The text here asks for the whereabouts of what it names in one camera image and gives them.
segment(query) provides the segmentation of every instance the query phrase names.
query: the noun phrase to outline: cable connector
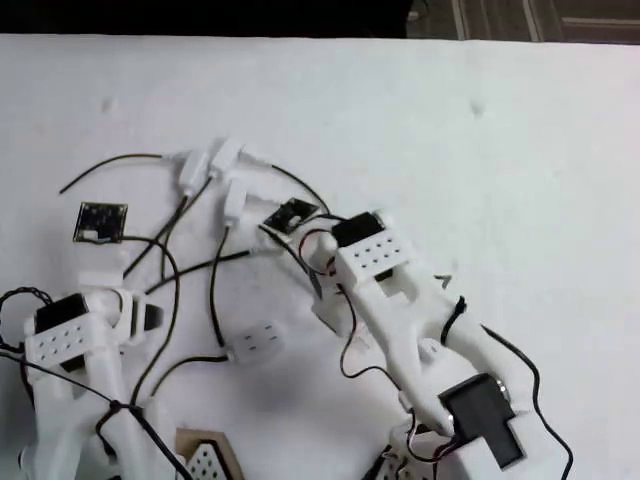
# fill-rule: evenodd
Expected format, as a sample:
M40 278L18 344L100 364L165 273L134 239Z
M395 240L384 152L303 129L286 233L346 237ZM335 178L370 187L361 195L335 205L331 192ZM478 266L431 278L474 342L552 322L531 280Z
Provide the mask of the cable connector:
M234 228L240 223L240 216L247 203L247 188L244 183L234 178L229 183L227 196L224 200L224 225Z
M217 139L210 148L209 177L216 180L233 168L243 144L235 138Z
M262 167L271 167L271 162L267 155L259 152L254 147L244 145L238 155L241 162L245 162L252 165L258 165Z
M211 153L203 149L191 150L187 155L178 178L178 186L185 197L192 197L204 185L210 159Z
M257 203L266 203L266 204L274 205L276 207L280 207L280 205L284 203L282 200L278 200L273 197L265 197L264 195L259 195L257 193L247 193L247 201L257 202Z

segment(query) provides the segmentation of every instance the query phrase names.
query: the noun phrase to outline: black sensor module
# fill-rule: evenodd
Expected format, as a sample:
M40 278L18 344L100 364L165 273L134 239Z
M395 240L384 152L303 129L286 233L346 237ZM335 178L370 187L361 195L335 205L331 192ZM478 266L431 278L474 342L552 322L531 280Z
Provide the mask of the black sensor module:
M127 205L82 202L73 241L120 243L126 218Z
M267 218L264 224L273 230L289 235L301 222L311 217L317 210L317 205L291 198L280 205L280 208Z

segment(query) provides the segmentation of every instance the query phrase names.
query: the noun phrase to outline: small pcb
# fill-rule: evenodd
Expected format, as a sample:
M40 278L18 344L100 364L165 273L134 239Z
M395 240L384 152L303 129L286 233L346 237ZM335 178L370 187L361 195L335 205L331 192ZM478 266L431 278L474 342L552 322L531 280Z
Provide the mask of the small pcb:
M289 235L300 223L311 217L317 210L317 205L291 198L280 205L280 208L267 218L264 224L273 230Z
M82 202L74 242L120 243L124 235L127 205Z

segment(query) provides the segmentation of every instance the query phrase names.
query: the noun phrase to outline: dark floor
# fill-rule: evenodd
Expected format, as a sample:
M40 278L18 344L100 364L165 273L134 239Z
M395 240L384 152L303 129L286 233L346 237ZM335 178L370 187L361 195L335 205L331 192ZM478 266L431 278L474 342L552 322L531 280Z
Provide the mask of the dark floor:
M1 0L0 32L640 44L640 0Z
M415 0L407 35L640 44L640 1Z

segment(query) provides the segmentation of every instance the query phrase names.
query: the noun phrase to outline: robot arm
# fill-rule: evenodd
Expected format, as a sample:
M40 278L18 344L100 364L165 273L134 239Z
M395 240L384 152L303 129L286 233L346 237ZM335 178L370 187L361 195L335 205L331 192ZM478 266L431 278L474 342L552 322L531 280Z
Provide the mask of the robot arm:
M456 448L440 461L441 480L560 478L562 451L534 411L526 365L472 312L462 313L464 299L444 290L381 217L367 213L336 225L312 261L335 258L330 282L347 295L318 298L314 311L344 332L341 302L355 309L385 355L401 403L433 432L432 440L440 438L417 441L410 450L413 435L407 440L402 425L392 431L387 457L404 460L402 469L421 478L433 463L425 457L433 457L444 438ZM446 346L440 341L445 329Z
M84 384L127 403L130 392L124 381L121 352L142 342L150 330L157 328L161 313L144 297L123 289L96 288L76 293L41 308L27 320L26 358L65 376L86 377ZM75 478L81 452L96 438L95 425L107 413L109 404L35 369L29 369L28 379L34 393L38 443L23 451L21 468L30 480ZM157 405L145 406L150 423L162 423L160 415ZM171 428L162 433L165 437L173 434ZM123 479L175 478L175 469L130 414L114 415L105 424L103 436L115 451L117 473ZM106 462L106 455L100 453Z

